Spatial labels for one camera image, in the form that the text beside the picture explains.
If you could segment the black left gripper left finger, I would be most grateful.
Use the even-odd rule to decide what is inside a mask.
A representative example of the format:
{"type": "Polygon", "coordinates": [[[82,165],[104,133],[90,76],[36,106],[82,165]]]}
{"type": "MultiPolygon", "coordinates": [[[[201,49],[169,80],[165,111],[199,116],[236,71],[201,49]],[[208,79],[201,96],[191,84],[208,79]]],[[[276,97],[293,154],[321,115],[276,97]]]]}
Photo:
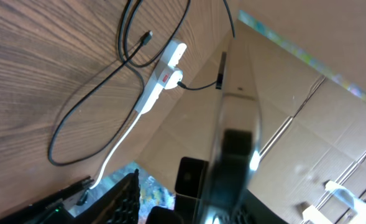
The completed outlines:
{"type": "Polygon", "coordinates": [[[127,174],[98,201],[73,219],[73,224],[138,224],[139,170],[127,174]]]}

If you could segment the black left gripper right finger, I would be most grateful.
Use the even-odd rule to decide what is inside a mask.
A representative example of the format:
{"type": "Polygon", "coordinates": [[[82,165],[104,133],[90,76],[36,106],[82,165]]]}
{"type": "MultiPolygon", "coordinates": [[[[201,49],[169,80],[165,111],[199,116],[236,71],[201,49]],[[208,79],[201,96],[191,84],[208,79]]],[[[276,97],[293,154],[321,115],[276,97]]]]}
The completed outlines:
{"type": "Polygon", "coordinates": [[[287,224],[249,190],[242,195],[241,205],[232,218],[233,224],[287,224]]]}

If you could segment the black Samsung Galaxy phone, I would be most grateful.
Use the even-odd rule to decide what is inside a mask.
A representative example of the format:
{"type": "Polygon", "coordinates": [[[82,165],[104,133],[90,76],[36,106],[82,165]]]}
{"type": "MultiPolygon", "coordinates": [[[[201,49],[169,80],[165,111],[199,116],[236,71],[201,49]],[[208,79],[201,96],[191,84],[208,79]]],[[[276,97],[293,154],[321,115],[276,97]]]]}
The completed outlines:
{"type": "Polygon", "coordinates": [[[256,95],[223,93],[195,222],[230,219],[258,166],[260,104],[256,95]]]}

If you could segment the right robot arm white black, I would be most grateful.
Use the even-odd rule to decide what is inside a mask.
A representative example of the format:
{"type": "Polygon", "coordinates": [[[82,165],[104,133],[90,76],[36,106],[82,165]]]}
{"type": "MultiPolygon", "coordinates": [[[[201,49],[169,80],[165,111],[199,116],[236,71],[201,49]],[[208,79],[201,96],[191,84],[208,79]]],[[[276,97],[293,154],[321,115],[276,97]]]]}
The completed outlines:
{"type": "Polygon", "coordinates": [[[159,206],[151,209],[146,224],[194,224],[201,201],[208,161],[183,157],[175,183],[173,210],[159,206]]]}

